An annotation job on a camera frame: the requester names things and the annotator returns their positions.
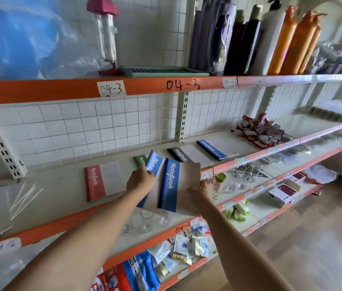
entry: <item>wooden floor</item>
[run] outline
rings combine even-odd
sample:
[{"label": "wooden floor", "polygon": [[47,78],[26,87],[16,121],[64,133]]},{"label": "wooden floor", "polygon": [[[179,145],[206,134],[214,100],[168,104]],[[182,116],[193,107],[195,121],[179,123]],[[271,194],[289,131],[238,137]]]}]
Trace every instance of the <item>wooden floor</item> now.
[{"label": "wooden floor", "polygon": [[[321,192],[247,237],[297,291],[342,291],[342,180]],[[168,290],[231,288],[217,257]]]}]

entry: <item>white bottle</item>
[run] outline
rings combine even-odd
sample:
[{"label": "white bottle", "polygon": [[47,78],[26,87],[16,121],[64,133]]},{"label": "white bottle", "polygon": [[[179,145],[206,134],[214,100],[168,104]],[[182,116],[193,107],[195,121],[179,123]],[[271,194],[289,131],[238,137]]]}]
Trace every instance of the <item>white bottle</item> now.
[{"label": "white bottle", "polygon": [[281,9],[282,0],[273,2],[267,13],[261,19],[260,33],[255,49],[254,59],[248,75],[266,76],[273,53],[276,48],[280,30],[285,17],[285,9]]}]

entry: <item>green lid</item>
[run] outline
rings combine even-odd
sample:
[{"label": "green lid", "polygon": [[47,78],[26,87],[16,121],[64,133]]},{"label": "green lid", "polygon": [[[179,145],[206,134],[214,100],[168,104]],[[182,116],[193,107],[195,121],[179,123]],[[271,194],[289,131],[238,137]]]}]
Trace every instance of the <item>green lid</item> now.
[{"label": "green lid", "polygon": [[216,181],[223,183],[226,179],[226,174],[219,173],[218,175],[215,175]]}]

